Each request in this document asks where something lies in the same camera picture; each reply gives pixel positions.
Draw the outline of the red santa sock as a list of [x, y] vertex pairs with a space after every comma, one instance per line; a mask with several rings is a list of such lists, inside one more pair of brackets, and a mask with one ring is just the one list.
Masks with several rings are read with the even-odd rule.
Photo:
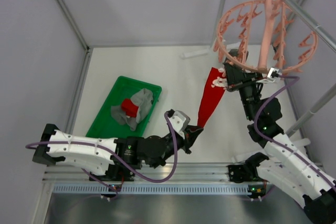
[[199, 127], [204, 128], [226, 90], [227, 81], [223, 74], [223, 68], [212, 68], [209, 72], [198, 109], [197, 126]]

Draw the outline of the light grey sock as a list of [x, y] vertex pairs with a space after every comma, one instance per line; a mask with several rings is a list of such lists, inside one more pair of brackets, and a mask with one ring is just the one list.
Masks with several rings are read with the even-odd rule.
[[135, 119], [129, 119], [129, 126], [132, 131], [137, 129], [137, 125], [148, 115], [152, 103], [153, 92], [149, 89], [141, 89], [131, 97], [131, 102], [138, 107]]

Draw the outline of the dark grey sock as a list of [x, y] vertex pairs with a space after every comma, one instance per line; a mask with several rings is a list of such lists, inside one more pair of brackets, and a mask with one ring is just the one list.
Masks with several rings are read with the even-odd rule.
[[[229, 54], [233, 57], [233, 58], [236, 58], [239, 62], [242, 62], [243, 61], [243, 57], [242, 55], [239, 54], [239, 50], [238, 49], [231, 49], [229, 51]], [[246, 51], [246, 58], [245, 58], [245, 63], [248, 59], [248, 55], [249, 55], [249, 51]], [[226, 62], [231, 64], [231, 65], [234, 65], [235, 63], [233, 63], [231, 60], [229, 59], [226, 59]]]

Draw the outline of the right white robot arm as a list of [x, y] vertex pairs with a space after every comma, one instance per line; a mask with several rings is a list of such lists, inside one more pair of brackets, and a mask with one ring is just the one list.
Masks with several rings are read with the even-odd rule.
[[251, 139], [259, 144], [257, 152], [243, 163], [228, 166], [231, 182], [267, 181], [290, 196], [312, 223], [335, 223], [335, 178], [326, 174], [300, 149], [277, 124], [282, 117], [277, 95], [263, 99], [261, 91], [268, 81], [282, 77], [272, 68], [266, 77], [256, 72], [246, 72], [230, 63], [224, 64], [229, 92], [238, 91]]

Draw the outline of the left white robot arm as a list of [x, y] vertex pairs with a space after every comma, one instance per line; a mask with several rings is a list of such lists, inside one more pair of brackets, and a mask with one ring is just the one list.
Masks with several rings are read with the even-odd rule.
[[101, 180], [132, 181], [143, 164], [151, 168], [165, 166], [174, 152], [191, 153], [191, 147], [203, 128], [188, 125], [182, 134], [175, 131], [164, 137], [90, 138], [69, 135], [54, 124], [46, 124], [33, 162], [47, 166], [64, 163], [83, 168]]

